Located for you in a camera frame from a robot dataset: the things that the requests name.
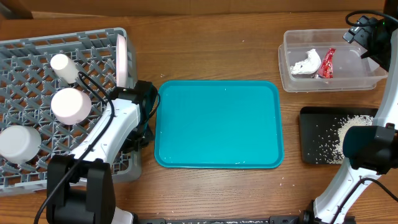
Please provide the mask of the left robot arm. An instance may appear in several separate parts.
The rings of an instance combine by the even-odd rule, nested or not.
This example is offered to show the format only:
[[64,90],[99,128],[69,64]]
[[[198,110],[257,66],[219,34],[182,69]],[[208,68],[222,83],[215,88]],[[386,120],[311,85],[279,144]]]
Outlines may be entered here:
[[156,87],[137,81],[116,87],[86,139],[68,156],[55,155],[47,168],[47,199],[40,208],[49,223],[136,223],[116,206],[111,165],[119,152],[139,152],[154,140],[148,126],[160,104]]

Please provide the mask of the small white plate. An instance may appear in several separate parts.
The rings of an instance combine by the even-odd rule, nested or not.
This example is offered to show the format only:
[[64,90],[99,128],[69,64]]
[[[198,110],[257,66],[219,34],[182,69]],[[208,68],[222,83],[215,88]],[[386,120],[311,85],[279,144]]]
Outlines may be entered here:
[[74,125],[90,114],[91,100],[80,90],[64,88],[54,94],[50,107],[59,122]]

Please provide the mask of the red snack wrapper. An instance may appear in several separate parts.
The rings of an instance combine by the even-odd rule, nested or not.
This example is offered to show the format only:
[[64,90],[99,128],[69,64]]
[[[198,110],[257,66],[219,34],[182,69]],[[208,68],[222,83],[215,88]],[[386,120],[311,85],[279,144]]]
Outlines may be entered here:
[[318,72],[313,78],[333,78],[333,56],[336,49],[330,48],[326,53]]

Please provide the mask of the grey metal bowl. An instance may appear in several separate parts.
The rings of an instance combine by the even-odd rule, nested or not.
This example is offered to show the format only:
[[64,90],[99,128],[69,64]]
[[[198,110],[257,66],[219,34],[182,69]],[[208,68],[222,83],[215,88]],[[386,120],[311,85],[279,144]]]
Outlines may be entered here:
[[14,164],[25,163],[37,155],[41,142],[38,130],[13,125],[1,131],[1,155]]

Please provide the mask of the white napkin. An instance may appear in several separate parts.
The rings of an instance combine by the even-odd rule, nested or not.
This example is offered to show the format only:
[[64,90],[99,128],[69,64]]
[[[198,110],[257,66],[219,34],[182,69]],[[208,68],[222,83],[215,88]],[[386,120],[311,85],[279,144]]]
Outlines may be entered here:
[[307,58],[305,60],[296,62],[290,67],[292,75],[310,75],[318,71],[322,61],[315,49],[306,52]]

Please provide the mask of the large white plate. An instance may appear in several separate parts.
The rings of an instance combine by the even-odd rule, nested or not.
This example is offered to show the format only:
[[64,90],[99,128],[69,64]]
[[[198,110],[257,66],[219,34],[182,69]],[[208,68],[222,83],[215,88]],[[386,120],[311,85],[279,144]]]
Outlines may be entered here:
[[116,41],[116,86],[128,87],[127,43],[126,39],[118,34]]

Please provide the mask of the white paper cup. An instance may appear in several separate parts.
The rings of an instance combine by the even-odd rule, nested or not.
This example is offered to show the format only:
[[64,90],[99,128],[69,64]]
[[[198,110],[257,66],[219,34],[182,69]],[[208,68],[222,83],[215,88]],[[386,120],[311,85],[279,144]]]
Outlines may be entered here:
[[74,61],[65,54],[56,54],[50,60],[50,66],[56,75],[68,84],[76,82],[79,70]]

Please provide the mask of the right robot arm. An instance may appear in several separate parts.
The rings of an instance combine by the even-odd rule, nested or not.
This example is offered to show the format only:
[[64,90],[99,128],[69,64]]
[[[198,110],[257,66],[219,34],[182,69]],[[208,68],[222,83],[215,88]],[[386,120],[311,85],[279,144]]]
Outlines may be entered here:
[[343,36],[366,49],[371,58],[388,72],[381,105],[370,126],[353,126],[343,141],[343,163],[326,190],[312,200],[290,223],[354,223],[346,212],[371,184],[380,186],[392,199],[397,197],[378,179],[397,168],[397,0],[384,3],[382,12],[359,10]]

